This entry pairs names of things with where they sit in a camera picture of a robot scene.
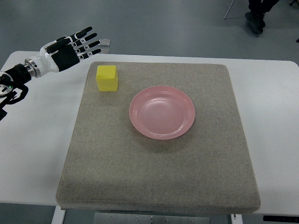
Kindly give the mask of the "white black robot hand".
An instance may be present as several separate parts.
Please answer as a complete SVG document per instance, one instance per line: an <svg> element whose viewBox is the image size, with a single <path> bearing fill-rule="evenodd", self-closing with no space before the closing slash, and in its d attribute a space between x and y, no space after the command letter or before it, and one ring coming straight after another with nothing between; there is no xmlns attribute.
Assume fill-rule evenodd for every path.
<svg viewBox="0 0 299 224"><path fill-rule="evenodd" d="M49 72L61 72L82 60L101 52L100 41L88 43L97 34L88 35L93 28L87 27L69 36L63 36L44 45L36 56L25 60L24 66L31 77L42 77Z"/></svg>

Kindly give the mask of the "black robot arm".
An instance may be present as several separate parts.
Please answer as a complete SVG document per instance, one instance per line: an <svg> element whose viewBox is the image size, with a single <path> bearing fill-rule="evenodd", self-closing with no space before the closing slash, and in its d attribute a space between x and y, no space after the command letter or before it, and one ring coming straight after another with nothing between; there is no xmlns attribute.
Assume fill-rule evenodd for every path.
<svg viewBox="0 0 299 224"><path fill-rule="evenodd" d="M7 112L3 109L6 105L13 105L22 101L27 93L25 85L32 78L32 68L28 63L17 64L13 68L0 72L0 119L2 120Z"/></svg>

